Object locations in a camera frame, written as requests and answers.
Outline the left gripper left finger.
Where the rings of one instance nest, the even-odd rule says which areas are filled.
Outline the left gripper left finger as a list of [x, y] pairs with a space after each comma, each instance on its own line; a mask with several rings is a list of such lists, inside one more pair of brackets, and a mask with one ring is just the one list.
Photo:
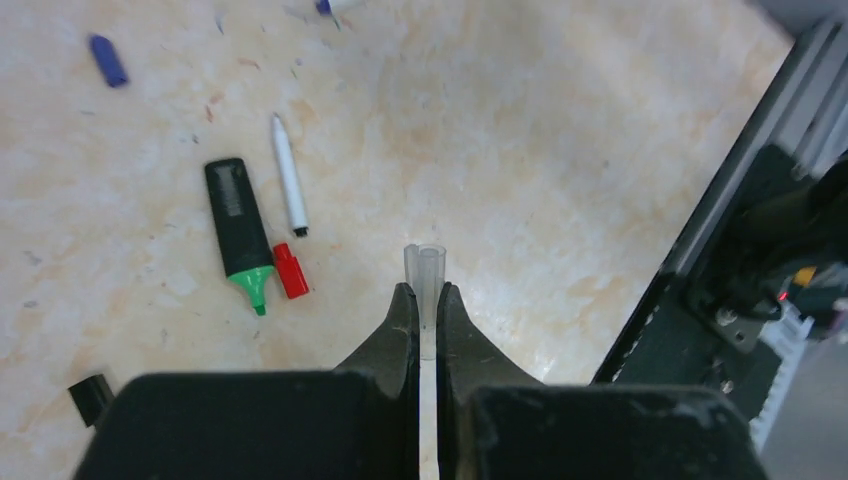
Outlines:
[[112, 400], [78, 479], [415, 479], [419, 327], [410, 286], [338, 366], [155, 373]]

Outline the small black pen cap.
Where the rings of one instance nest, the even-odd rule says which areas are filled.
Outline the small black pen cap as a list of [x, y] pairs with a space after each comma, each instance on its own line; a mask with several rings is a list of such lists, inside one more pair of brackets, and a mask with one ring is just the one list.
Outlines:
[[115, 395], [102, 373], [90, 375], [67, 389], [87, 428], [96, 428]]

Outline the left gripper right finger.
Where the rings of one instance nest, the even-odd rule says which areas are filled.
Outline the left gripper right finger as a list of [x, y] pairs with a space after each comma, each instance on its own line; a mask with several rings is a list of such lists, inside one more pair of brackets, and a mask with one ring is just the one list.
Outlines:
[[746, 422], [703, 387], [546, 385], [471, 321], [446, 284], [436, 314], [444, 479], [762, 479]]

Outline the clear translucent pen cap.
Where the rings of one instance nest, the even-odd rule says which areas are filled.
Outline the clear translucent pen cap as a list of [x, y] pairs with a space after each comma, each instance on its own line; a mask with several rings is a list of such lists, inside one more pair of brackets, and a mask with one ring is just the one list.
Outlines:
[[404, 248], [406, 283], [415, 294], [419, 311], [420, 354], [423, 361], [436, 358], [437, 308], [445, 283], [446, 249], [433, 244]]

